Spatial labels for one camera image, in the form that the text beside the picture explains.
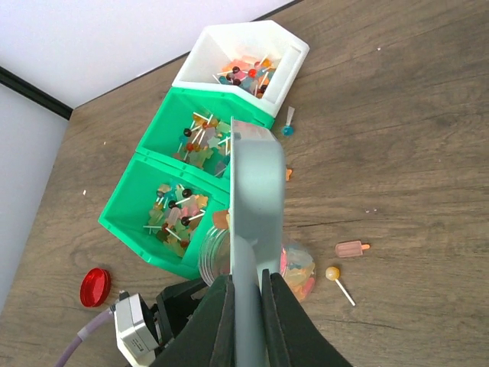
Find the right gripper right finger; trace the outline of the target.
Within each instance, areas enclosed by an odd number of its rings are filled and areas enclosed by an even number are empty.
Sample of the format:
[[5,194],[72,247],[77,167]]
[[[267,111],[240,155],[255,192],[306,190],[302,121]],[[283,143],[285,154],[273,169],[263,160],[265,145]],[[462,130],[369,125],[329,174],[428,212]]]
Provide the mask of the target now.
[[350,366],[316,329],[283,277],[267,269],[262,271],[261,308],[271,366]]

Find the light blue slotted scoop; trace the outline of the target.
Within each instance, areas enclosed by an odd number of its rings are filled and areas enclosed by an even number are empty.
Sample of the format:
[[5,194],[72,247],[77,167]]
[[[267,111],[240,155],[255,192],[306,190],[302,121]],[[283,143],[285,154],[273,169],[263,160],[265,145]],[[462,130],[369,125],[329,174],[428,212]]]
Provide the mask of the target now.
[[285,157],[267,128],[232,121],[230,265],[235,286],[235,364],[265,366],[262,273],[280,270]]

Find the white candy bin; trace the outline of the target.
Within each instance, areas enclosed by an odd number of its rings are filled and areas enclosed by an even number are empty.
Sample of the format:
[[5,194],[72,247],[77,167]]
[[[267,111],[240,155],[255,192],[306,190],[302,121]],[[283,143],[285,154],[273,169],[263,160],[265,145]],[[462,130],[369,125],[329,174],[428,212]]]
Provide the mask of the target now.
[[[211,25],[202,30],[172,86],[233,93],[276,117],[308,53],[305,41],[272,20]],[[215,79],[238,60],[250,67],[272,62],[275,73],[262,98]]]

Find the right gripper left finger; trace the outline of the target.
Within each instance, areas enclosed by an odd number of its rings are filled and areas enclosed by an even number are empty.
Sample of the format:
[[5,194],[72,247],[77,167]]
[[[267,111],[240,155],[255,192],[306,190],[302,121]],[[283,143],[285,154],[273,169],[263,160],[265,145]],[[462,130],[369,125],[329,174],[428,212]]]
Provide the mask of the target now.
[[235,364],[235,287],[219,276],[194,295],[202,298],[181,333],[160,348],[152,366],[233,366]]

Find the green candy bin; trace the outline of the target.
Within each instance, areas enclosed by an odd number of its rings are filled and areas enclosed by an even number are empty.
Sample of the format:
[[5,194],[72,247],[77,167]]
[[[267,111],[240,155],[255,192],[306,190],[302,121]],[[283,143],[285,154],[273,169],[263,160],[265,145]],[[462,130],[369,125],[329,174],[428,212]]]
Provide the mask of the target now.
[[172,87],[136,152],[229,191],[234,120],[274,124],[274,117],[234,94]]
[[143,229],[149,217],[150,201],[156,197],[158,184],[176,180],[185,187],[201,190],[210,199],[213,213],[228,206],[229,193],[205,182],[187,170],[136,153],[99,217],[99,223],[150,265],[187,279],[199,277],[199,248],[212,225],[212,216],[205,215],[203,228],[194,235],[186,254],[180,258]]

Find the clear plastic cup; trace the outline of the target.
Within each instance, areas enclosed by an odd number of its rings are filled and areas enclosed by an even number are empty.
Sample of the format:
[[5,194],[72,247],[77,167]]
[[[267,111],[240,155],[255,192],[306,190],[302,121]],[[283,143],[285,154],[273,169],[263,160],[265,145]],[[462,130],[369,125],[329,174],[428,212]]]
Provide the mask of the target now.
[[[230,235],[227,229],[212,227],[203,239],[198,260],[201,278],[210,286],[220,275],[230,273]],[[280,274],[295,298],[304,301],[316,282],[316,263],[306,248],[282,235]]]

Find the red round lid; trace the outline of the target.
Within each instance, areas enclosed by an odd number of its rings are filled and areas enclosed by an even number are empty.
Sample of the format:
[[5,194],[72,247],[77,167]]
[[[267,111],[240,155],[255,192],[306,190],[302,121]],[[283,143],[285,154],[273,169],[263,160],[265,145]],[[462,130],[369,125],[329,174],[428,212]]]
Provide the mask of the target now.
[[108,298],[111,284],[111,275],[107,270],[92,268],[80,285],[79,299],[81,304],[84,307],[101,306]]

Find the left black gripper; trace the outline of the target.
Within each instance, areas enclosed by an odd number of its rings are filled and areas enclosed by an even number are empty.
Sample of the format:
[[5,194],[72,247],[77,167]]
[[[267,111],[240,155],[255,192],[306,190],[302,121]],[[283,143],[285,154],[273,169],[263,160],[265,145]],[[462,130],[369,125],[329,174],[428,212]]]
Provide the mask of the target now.
[[194,295],[206,287],[206,282],[197,278],[166,287],[157,295],[152,313],[160,348],[181,333],[202,300]]

